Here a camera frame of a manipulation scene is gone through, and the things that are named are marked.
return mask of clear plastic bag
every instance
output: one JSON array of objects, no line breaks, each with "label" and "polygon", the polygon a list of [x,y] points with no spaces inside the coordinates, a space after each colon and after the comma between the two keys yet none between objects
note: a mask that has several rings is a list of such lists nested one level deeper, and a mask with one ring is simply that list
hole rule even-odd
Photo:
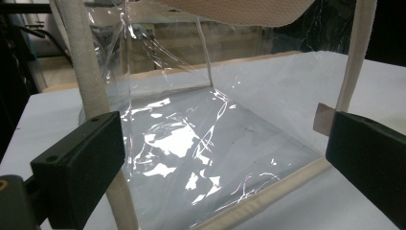
[{"label": "clear plastic bag", "polygon": [[280,28],[107,2],[86,9],[142,229],[192,228],[324,155],[314,117],[337,102],[355,1]]}]

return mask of transparent plastic film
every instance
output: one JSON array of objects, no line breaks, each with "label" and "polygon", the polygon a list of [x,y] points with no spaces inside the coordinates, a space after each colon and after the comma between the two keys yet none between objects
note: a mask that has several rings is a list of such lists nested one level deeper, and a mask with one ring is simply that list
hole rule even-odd
[{"label": "transparent plastic film", "polygon": [[197,227],[324,155],[313,122],[336,105],[355,1],[316,0],[278,28],[157,1],[85,6],[141,229]]}]

